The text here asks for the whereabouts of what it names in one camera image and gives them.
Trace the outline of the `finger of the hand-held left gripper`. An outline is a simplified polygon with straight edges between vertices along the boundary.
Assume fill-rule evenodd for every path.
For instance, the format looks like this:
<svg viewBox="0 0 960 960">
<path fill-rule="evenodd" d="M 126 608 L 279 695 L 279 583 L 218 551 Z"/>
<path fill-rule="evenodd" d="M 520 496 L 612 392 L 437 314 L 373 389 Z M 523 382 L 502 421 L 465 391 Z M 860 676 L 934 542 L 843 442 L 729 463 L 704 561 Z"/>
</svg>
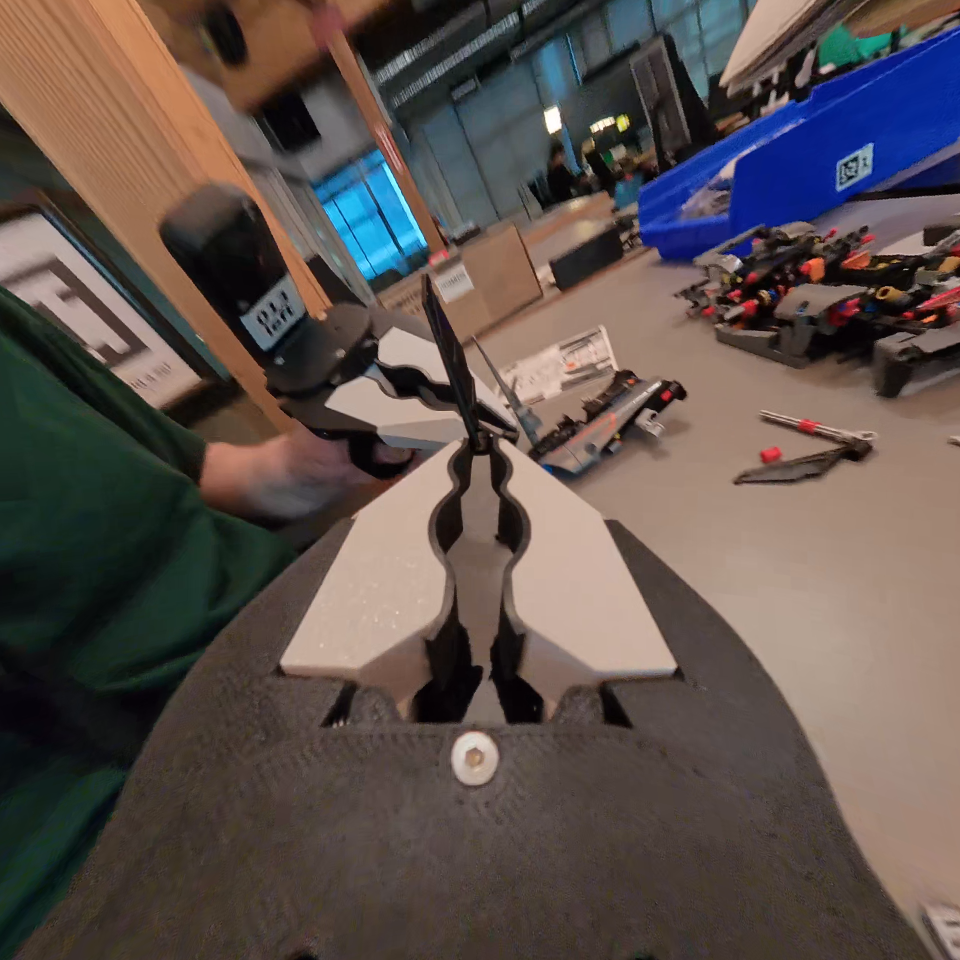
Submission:
<svg viewBox="0 0 960 960">
<path fill-rule="evenodd" d="M 393 327 L 378 342 L 375 366 L 398 396 L 459 413 L 436 342 Z"/>
<path fill-rule="evenodd" d="M 414 396 L 400 396 L 370 373 L 334 388 L 324 402 L 332 413 L 364 424 L 387 447 L 436 451 L 467 438 L 461 415 L 438 410 Z"/>
</svg>

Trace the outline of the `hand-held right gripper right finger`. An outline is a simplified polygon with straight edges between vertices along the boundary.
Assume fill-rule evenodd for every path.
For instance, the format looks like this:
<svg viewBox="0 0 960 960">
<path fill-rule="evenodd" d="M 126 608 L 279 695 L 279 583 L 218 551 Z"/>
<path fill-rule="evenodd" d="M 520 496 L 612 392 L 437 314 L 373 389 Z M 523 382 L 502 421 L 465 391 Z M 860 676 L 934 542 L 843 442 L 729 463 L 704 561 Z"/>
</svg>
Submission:
<svg viewBox="0 0 960 960">
<path fill-rule="evenodd" d="M 503 571 L 490 677 L 508 724 L 573 689 L 673 677 L 677 661 L 604 516 L 513 446 L 490 448 Z"/>
</svg>

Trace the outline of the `black lego wing panel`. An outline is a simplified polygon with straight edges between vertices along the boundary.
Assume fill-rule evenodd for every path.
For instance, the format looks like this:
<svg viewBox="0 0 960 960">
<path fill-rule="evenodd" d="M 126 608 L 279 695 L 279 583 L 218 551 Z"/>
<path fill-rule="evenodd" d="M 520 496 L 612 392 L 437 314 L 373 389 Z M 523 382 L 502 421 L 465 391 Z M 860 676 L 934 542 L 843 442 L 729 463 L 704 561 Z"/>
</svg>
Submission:
<svg viewBox="0 0 960 960">
<path fill-rule="evenodd" d="M 487 454 L 492 435 L 481 420 L 474 376 L 428 273 L 422 277 L 421 294 L 426 320 L 461 415 L 469 448 L 473 454 Z"/>
</svg>

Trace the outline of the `grey orange-striped lego panel assembly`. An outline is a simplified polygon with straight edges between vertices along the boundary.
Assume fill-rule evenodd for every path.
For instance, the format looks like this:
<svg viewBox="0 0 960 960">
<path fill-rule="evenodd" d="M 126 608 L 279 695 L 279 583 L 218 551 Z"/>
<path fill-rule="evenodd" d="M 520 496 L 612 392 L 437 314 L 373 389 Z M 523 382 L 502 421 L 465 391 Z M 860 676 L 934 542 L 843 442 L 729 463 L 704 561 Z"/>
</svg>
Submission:
<svg viewBox="0 0 960 960">
<path fill-rule="evenodd" d="M 614 455 L 633 428 L 658 440 L 665 430 L 663 414 L 688 395 L 678 380 L 645 379 L 618 369 L 604 390 L 582 402 L 581 418 L 565 416 L 533 442 L 530 458 L 552 474 L 583 475 Z"/>
</svg>

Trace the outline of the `person's left forearm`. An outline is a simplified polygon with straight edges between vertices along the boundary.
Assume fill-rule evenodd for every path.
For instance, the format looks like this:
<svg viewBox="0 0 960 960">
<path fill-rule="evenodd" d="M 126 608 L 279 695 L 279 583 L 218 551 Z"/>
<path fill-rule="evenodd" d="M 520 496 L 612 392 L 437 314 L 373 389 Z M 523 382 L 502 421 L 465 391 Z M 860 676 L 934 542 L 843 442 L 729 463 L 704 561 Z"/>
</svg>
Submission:
<svg viewBox="0 0 960 960">
<path fill-rule="evenodd" d="M 242 519 L 262 515 L 258 506 L 262 445 L 212 442 L 206 445 L 198 491 L 210 509 Z"/>
</svg>

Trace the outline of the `lego sticker sheet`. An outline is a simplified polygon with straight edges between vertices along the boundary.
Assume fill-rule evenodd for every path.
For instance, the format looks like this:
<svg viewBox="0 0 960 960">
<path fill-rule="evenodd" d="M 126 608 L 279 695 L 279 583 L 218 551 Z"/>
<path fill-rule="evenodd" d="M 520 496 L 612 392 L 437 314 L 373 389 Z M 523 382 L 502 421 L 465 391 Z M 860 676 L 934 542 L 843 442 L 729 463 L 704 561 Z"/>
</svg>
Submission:
<svg viewBox="0 0 960 960">
<path fill-rule="evenodd" d="M 498 373 L 520 403 L 532 406 L 610 381 L 617 369 L 606 326 L 597 325 L 501 367 Z"/>
</svg>

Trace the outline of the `large lego car model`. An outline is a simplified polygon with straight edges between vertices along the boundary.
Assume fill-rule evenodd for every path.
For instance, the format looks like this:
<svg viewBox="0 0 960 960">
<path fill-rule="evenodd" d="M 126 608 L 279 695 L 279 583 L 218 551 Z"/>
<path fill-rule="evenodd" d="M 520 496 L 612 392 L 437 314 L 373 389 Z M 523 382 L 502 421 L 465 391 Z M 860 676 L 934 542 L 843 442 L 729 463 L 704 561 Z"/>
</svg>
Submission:
<svg viewBox="0 0 960 960">
<path fill-rule="evenodd" d="M 958 219 L 926 229 L 917 253 L 873 240 L 867 225 L 760 224 L 696 256 L 702 275 L 675 298 L 722 344 L 797 370 L 862 362 L 893 400 L 958 374 Z"/>
</svg>

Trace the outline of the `person's left hand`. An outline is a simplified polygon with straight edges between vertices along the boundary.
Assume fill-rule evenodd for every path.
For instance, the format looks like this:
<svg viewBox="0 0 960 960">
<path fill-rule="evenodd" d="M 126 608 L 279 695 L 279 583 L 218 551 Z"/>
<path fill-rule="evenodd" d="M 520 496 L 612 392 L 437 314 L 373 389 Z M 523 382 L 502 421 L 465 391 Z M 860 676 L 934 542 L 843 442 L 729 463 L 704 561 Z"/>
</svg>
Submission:
<svg viewBox="0 0 960 960">
<path fill-rule="evenodd" d="M 303 519 L 387 480 L 354 463 L 346 440 L 322 439 L 302 428 L 254 447 L 245 477 L 247 504 L 276 521 Z"/>
</svg>

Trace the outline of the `cardboard box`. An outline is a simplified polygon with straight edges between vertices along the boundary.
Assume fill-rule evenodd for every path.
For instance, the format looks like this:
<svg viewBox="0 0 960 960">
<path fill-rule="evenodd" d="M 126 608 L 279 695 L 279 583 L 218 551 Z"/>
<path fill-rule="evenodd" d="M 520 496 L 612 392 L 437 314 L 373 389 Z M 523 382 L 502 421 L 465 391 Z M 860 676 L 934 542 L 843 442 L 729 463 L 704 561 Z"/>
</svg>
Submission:
<svg viewBox="0 0 960 960">
<path fill-rule="evenodd" d="M 544 297 L 522 235 L 512 222 L 483 231 L 429 272 L 440 305 L 463 344 Z"/>
</svg>

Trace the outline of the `black box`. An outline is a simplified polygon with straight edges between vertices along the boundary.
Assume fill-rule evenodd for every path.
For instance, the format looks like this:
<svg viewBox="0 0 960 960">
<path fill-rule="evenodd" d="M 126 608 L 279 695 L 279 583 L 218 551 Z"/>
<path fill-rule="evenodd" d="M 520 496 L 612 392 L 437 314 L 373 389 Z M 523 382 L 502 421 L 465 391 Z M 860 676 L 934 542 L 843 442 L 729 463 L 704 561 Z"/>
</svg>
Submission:
<svg viewBox="0 0 960 960">
<path fill-rule="evenodd" d="M 621 230 L 613 223 L 549 261 L 554 285 L 566 292 L 617 264 L 623 255 Z"/>
</svg>

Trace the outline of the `grey axle black panel assembly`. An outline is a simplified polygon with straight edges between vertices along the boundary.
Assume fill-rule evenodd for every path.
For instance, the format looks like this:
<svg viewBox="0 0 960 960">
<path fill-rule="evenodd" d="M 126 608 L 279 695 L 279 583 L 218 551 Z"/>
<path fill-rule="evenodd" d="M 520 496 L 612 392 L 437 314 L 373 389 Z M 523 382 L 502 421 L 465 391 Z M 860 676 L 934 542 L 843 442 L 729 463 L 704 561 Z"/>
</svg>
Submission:
<svg viewBox="0 0 960 960">
<path fill-rule="evenodd" d="M 858 463 L 874 452 L 879 435 L 870 430 L 848 430 L 822 424 L 806 417 L 794 417 L 761 410 L 759 418 L 768 424 L 789 429 L 795 433 L 833 443 L 829 449 L 793 459 L 782 459 L 772 464 L 753 466 L 738 473 L 732 480 L 735 486 L 787 485 L 820 478 L 842 462 Z"/>
</svg>

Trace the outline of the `wooden cabinet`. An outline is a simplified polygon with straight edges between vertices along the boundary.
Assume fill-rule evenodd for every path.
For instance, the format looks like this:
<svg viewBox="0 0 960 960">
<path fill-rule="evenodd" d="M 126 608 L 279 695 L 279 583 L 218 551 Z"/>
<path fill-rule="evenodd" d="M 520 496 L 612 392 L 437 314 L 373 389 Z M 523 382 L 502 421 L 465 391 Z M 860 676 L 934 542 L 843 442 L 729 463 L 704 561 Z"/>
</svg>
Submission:
<svg viewBox="0 0 960 960">
<path fill-rule="evenodd" d="M 270 424 L 292 420 L 254 357 L 162 243 L 169 210 L 208 183 L 239 187 L 308 310 L 330 301 L 136 2 L 3 1 L 2 106 L 205 342 Z"/>
</svg>

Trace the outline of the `clear plastic bags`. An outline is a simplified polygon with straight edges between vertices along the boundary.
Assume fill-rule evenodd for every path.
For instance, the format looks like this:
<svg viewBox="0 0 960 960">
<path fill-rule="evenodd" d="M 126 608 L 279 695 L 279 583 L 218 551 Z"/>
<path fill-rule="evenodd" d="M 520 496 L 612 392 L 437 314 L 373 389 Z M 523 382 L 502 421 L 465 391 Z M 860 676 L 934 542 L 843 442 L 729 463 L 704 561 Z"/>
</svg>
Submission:
<svg viewBox="0 0 960 960">
<path fill-rule="evenodd" d="M 693 221 L 725 215 L 731 205 L 733 188 L 732 176 L 715 175 L 681 205 L 678 219 Z"/>
</svg>

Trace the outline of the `black monitor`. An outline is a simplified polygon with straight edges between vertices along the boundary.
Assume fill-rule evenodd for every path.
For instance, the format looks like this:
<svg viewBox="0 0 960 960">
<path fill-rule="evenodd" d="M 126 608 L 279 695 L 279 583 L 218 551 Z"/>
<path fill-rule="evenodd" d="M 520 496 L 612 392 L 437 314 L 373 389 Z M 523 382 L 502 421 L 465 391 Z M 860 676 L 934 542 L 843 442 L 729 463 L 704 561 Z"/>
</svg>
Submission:
<svg viewBox="0 0 960 960">
<path fill-rule="evenodd" d="M 629 60 L 659 174 L 708 149 L 717 130 L 671 34 L 656 32 Z"/>
</svg>

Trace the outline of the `blue bin with square tag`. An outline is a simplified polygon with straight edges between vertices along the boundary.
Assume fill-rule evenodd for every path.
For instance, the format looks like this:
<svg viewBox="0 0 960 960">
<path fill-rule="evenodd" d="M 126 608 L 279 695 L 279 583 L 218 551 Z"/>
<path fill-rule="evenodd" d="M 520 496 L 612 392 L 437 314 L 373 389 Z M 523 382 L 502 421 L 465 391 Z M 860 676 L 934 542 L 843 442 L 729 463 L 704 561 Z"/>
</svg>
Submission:
<svg viewBox="0 0 960 960">
<path fill-rule="evenodd" d="M 642 186 L 642 243 L 690 260 L 757 225 L 810 221 L 951 147 L 959 135 L 953 29 L 815 86 Z M 731 176 L 725 215 L 682 221 L 682 204 Z"/>
</svg>

